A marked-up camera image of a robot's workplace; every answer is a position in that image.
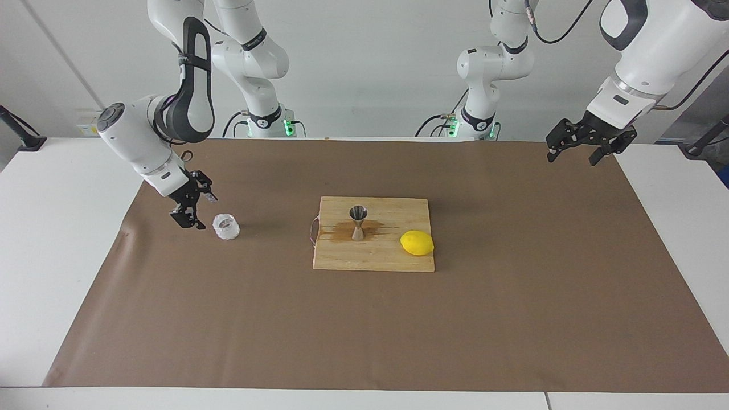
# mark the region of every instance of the jigger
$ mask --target jigger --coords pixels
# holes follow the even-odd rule
[[[352,234],[353,241],[361,241],[365,238],[365,232],[362,230],[362,222],[367,217],[367,208],[362,205],[353,206],[349,210],[349,217],[354,221],[354,233]]]

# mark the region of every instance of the yellow lemon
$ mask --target yellow lemon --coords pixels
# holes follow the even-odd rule
[[[423,231],[408,231],[400,237],[402,248],[415,256],[428,255],[433,252],[433,238]]]

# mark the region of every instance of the white table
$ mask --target white table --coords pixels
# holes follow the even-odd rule
[[[618,160],[727,349],[729,190],[676,147],[635,145]],[[0,385],[42,383],[140,183],[100,139],[51,139],[0,173],[0,226],[8,232],[0,235]],[[729,395],[548,399],[543,392],[7,388],[0,409],[729,409]]]

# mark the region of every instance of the cutting board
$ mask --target cutting board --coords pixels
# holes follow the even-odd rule
[[[362,223],[364,240],[359,242],[352,240],[354,222],[349,217],[349,209],[356,205],[367,208]],[[313,268],[434,272],[432,252],[413,256],[400,245],[400,237],[413,230],[431,233],[427,199],[323,196]]]

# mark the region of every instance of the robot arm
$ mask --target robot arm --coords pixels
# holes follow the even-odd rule
[[[621,153],[636,138],[632,123],[647,114],[729,30],[729,4],[718,0],[611,0],[600,18],[603,37],[621,53],[578,123],[563,119],[547,136],[553,162],[570,147],[598,145],[590,156]]]
[[[189,172],[171,149],[174,140],[200,142],[215,121],[210,92],[210,36],[203,23],[201,0],[149,0],[155,28],[178,50],[180,86],[171,96],[147,96],[116,103],[99,116],[101,138],[162,196],[177,203],[170,212],[183,228],[205,229],[198,219],[200,195],[217,199],[202,171]]]
[[[241,90],[253,137],[291,136],[294,114],[276,98],[271,81],[289,71],[289,56],[263,28],[253,0],[214,0],[230,39],[213,46],[213,64]]]
[[[531,0],[532,8],[537,0]],[[531,73],[534,54],[527,48],[529,19],[524,0],[496,3],[491,33],[499,45],[465,50],[458,59],[458,73],[468,83],[468,99],[457,113],[457,135],[482,139],[492,126],[499,102],[497,80],[516,80]]]

